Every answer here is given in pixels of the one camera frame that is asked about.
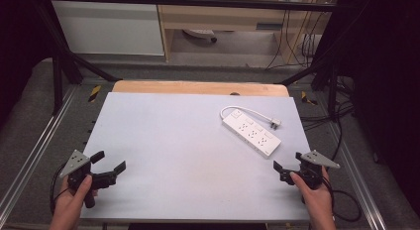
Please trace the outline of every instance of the finger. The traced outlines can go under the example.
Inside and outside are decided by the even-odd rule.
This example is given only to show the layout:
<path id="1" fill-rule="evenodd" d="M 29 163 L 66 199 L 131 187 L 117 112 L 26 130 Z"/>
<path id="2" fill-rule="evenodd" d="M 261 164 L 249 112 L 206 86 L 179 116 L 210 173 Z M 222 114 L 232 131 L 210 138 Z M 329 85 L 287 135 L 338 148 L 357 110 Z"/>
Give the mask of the finger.
<path id="1" fill-rule="evenodd" d="M 305 181 L 299 176 L 299 174 L 295 172 L 290 173 L 290 177 L 293 180 L 294 184 L 299 188 L 300 192 L 303 194 L 303 196 L 306 195 L 306 193 L 309 192 L 309 187 L 305 183 Z"/>
<path id="2" fill-rule="evenodd" d="M 92 175 L 89 174 L 84 178 L 83 182 L 80 184 L 80 187 L 74 195 L 74 201 L 81 204 L 83 202 L 84 196 L 86 196 L 86 193 L 90 190 L 91 185 Z"/>

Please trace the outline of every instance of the hand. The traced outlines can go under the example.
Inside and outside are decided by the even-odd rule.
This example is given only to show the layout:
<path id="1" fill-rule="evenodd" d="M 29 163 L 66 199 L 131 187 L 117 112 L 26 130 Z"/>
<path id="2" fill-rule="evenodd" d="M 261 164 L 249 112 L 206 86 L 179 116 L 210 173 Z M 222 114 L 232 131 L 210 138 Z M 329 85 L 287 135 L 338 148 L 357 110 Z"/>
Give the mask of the hand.
<path id="1" fill-rule="evenodd" d="M 326 180 L 329 180 L 324 167 L 322 167 L 322 175 Z M 297 173 L 291 172 L 290 176 L 305 199 L 312 227 L 325 230 L 336 229 L 331 195 L 325 184 L 323 183 L 319 188 L 312 190 Z"/>
<path id="2" fill-rule="evenodd" d="M 64 193 L 62 193 L 56 201 L 55 212 L 50 226 L 51 230 L 70 230 L 77 228 L 81 207 L 83 206 L 83 199 L 91 185 L 92 175 L 87 175 L 75 195 L 73 195 L 70 189 L 65 191 L 68 189 L 68 182 L 67 176 L 64 178 L 60 190 L 60 192 L 64 191 Z"/>

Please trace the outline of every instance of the wooden board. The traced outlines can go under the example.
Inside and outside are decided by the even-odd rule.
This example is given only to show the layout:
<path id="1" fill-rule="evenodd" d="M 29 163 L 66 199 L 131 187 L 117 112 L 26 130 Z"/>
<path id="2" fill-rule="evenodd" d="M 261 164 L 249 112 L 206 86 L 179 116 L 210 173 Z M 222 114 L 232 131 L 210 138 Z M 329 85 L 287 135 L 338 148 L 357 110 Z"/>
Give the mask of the wooden board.
<path id="1" fill-rule="evenodd" d="M 112 91 L 130 93 L 190 93 L 224 95 L 236 92 L 240 95 L 249 96 L 289 96 L 286 87 L 279 84 L 191 81 L 121 80 L 115 83 Z"/>

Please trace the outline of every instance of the white tabletop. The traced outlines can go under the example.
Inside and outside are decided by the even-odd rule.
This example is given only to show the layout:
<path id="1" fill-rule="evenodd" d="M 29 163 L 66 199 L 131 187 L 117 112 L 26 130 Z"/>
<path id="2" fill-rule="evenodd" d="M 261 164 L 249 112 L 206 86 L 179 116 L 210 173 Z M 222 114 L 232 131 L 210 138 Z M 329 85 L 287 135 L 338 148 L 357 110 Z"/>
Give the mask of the white tabletop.
<path id="1" fill-rule="evenodd" d="M 266 160 L 222 125 L 219 112 L 238 105 L 282 142 Z M 225 115 L 233 110 L 226 110 Z M 279 181 L 276 160 L 298 170 L 295 153 L 309 146 L 292 98 L 109 93 L 87 143 L 88 157 L 105 151 L 93 173 L 127 169 L 101 189 L 86 219 L 126 222 L 275 222 L 308 220 L 295 186 Z"/>

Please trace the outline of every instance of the white power strip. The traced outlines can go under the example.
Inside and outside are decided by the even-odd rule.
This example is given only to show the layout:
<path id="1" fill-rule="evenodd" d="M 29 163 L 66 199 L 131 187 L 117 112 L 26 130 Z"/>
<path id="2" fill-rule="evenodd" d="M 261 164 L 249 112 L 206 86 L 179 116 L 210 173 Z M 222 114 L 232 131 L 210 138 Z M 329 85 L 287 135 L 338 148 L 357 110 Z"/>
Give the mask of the white power strip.
<path id="1" fill-rule="evenodd" d="M 239 109 L 224 118 L 223 124 L 266 159 L 281 143 L 274 134 Z"/>

